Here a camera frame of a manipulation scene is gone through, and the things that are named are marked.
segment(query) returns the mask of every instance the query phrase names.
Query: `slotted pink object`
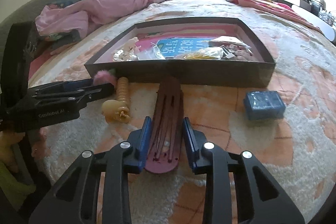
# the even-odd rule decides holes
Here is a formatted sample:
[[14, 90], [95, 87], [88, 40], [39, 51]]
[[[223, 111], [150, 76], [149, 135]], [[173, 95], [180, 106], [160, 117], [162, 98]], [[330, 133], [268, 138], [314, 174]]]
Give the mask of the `slotted pink object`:
[[153, 116], [152, 135], [145, 169], [162, 174], [177, 167], [181, 152], [183, 92], [174, 77], [165, 78], [159, 87]]

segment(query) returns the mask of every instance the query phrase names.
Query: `gray headboard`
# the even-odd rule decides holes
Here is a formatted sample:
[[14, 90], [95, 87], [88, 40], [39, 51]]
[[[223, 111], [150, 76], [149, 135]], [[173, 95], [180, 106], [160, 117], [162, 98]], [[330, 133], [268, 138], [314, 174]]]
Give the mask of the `gray headboard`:
[[31, 0], [21, 6], [4, 21], [0, 23], [0, 69], [2, 66], [2, 57], [5, 50], [7, 35], [13, 23], [33, 21], [41, 13], [43, 7], [49, 3], [58, 0]]

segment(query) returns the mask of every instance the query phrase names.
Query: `blue box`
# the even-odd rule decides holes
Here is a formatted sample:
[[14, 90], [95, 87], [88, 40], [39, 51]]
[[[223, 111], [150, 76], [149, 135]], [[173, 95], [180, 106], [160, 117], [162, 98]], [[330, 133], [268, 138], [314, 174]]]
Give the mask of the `blue box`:
[[248, 120], [282, 119], [286, 109], [277, 91], [246, 93], [244, 105]]

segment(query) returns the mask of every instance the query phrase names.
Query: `yellow item in plastic bag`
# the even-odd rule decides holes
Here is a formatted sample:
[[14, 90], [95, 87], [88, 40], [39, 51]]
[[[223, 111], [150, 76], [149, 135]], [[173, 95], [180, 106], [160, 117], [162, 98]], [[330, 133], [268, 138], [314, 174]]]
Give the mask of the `yellow item in plastic bag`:
[[222, 59], [223, 55], [224, 50], [221, 47], [208, 47], [179, 54], [174, 59]]

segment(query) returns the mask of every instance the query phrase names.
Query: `silver screw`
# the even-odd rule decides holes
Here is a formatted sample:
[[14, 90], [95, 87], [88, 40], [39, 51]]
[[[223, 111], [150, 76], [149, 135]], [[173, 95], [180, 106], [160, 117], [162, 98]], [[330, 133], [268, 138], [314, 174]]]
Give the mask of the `silver screw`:
[[92, 155], [92, 152], [89, 151], [89, 150], [86, 150], [86, 151], [84, 151], [84, 152], [82, 153], [82, 157], [83, 157], [83, 158], [90, 158], [91, 155]]
[[210, 142], [207, 142], [207, 143], [203, 144], [203, 146], [206, 149], [213, 149], [215, 147], [215, 145], [213, 143], [210, 143]]
[[242, 155], [247, 159], [252, 158], [252, 153], [250, 151], [244, 151]]
[[129, 142], [122, 142], [120, 144], [120, 147], [123, 149], [129, 148], [131, 146], [131, 144]]

